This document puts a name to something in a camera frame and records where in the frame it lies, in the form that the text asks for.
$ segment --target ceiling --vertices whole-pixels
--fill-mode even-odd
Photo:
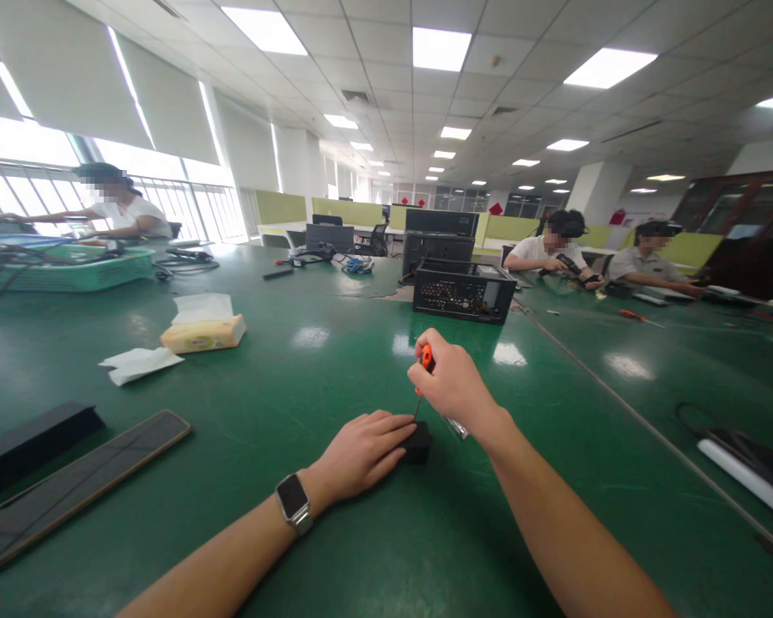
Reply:
[[[424,182],[429,167],[445,167],[432,174],[438,184],[539,191],[547,179],[569,188],[588,163],[620,161],[635,167],[629,190],[659,173],[721,175],[742,144],[773,138],[773,109],[752,107],[773,97],[773,0],[166,1],[185,19],[153,0],[69,0],[276,124],[309,129],[376,178],[382,169]],[[261,52],[218,4],[279,10],[309,55]],[[473,33],[463,70],[414,69],[412,26]],[[562,83],[604,46],[659,57],[607,90]],[[370,104],[348,103],[342,90]],[[499,106],[513,111],[494,114]],[[359,130],[336,129],[325,113]],[[445,125],[472,133],[441,139]],[[563,138],[591,143],[545,149]],[[434,159],[437,149],[456,155]],[[513,167],[521,158],[541,162]]]

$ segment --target tissue box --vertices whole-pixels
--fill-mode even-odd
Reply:
[[[247,324],[243,316],[236,315],[231,320],[175,324],[161,335],[161,343],[175,354],[206,352],[236,347],[246,331]]]

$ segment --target white shirt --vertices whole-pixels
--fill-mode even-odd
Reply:
[[[544,248],[544,236],[532,236],[531,238],[523,239],[509,254],[518,256],[521,259],[549,259],[559,253],[563,253],[570,258],[580,269],[587,267],[587,262],[584,261],[581,249],[578,248],[576,243],[570,242],[563,249],[547,253]]]
[[[92,210],[98,215],[111,219],[112,229],[131,227],[135,225],[139,216],[153,216],[160,222],[143,235],[172,238],[172,228],[169,227],[166,216],[157,206],[140,196],[135,196],[128,206],[121,206],[115,202],[98,202],[92,206]]]

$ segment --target gray shirt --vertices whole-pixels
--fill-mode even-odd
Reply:
[[[645,259],[637,246],[627,247],[612,257],[610,267],[607,269],[607,281],[616,281],[631,272],[658,277],[670,283],[684,283],[689,278],[673,266],[673,262],[659,255],[657,251],[653,251]]]

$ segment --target white tissue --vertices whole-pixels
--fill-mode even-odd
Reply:
[[[231,320],[232,297],[228,294],[194,294],[174,299],[178,315],[172,324],[188,324],[204,320]]]
[[[183,359],[175,355],[169,348],[147,350],[134,348],[123,354],[112,356],[99,363],[100,367],[114,367],[109,372],[109,378],[117,386],[142,378],[148,373],[171,367],[182,362]]]

